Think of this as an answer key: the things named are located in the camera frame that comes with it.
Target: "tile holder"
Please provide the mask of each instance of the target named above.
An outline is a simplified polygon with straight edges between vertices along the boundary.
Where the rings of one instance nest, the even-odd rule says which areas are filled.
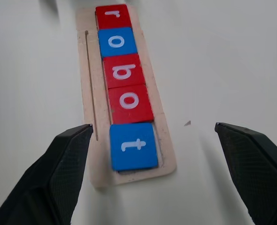
[[[159,166],[150,170],[121,173],[111,169],[109,128],[112,120],[100,56],[95,8],[80,9],[76,14],[76,24],[81,89],[84,123],[91,123],[94,128],[88,150],[88,171],[90,181],[95,188],[163,176],[172,173],[176,169],[173,145],[156,87],[143,31],[140,28],[135,8],[129,5],[127,7],[154,113],[153,127]]]

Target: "wooden tray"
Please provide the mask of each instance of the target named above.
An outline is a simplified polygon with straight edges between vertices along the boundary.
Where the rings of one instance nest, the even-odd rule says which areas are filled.
[[[106,81],[100,55],[95,8],[80,9],[76,15],[84,123],[93,124],[94,133],[88,150],[89,175],[96,188],[163,176],[176,169],[176,159],[166,117],[156,87],[155,78],[139,18],[132,6],[127,6],[141,60],[150,103],[154,113],[154,134],[158,168],[115,172],[111,169],[109,128],[112,124],[108,106]]]

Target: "white table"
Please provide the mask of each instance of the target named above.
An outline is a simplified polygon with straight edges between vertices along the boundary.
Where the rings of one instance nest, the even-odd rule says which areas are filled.
[[[0,206],[62,131],[82,123],[75,9],[122,1],[0,1]],[[251,225],[214,132],[246,126],[277,145],[277,0],[133,0],[177,157],[166,177],[94,190],[74,225]]]

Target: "blue letter tile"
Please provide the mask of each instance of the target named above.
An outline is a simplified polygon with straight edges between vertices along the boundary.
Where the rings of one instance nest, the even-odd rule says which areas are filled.
[[[146,169],[158,165],[151,123],[114,124],[109,133],[113,170]]]
[[[100,30],[98,36],[103,58],[138,52],[130,27]]]

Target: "red letter tile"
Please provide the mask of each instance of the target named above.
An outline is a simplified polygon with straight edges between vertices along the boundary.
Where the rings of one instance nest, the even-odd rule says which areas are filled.
[[[100,30],[131,27],[128,9],[125,4],[96,7],[96,16]]]
[[[105,57],[103,62],[108,89],[145,84],[138,54]]]
[[[114,124],[154,119],[145,85],[112,88],[108,90],[108,97]]]

